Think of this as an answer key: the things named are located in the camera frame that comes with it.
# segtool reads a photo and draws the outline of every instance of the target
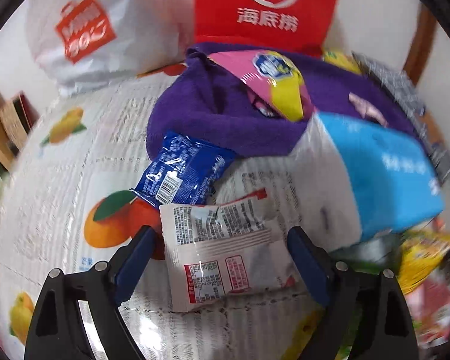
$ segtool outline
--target snack packet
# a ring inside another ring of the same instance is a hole
[[[362,71],[354,57],[338,50],[323,50],[322,60],[346,71],[362,75]]]
[[[132,191],[155,208],[167,203],[203,204],[212,183],[234,159],[231,150],[169,131],[162,150]]]
[[[222,206],[164,204],[160,216],[173,311],[289,287],[299,278],[267,197]]]
[[[214,52],[208,58],[238,77],[285,119],[298,122],[310,118],[314,107],[305,80],[286,56],[271,50],[243,50]],[[255,97],[250,93],[248,97],[254,104]]]
[[[436,232],[434,224],[432,221],[422,228],[416,226],[403,234],[402,264],[397,280],[404,294],[422,284],[450,250],[450,233]]]
[[[415,291],[406,295],[418,345],[427,349],[450,336],[450,282],[435,269]]]

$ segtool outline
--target blue gripper pad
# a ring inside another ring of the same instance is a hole
[[[156,234],[149,228],[115,278],[115,304],[129,300],[155,248]]]
[[[308,246],[300,232],[305,234],[301,227],[293,227],[288,232],[286,241],[288,251],[313,300],[326,307],[330,302],[326,268],[321,266],[309,249],[309,247],[315,248],[315,246],[305,235],[311,245]]]

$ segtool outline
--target nutrition label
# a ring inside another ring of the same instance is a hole
[[[185,265],[190,303],[203,303],[225,295],[218,261]]]

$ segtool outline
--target red bag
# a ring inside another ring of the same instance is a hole
[[[319,56],[335,1],[195,0],[195,38]]]

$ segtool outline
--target white plastic bag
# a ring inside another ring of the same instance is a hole
[[[289,287],[298,275],[269,198],[222,206],[160,206],[173,311],[226,294]]]
[[[192,10],[174,3],[180,23],[160,0],[31,0],[31,54],[61,96],[179,62],[191,42]]]

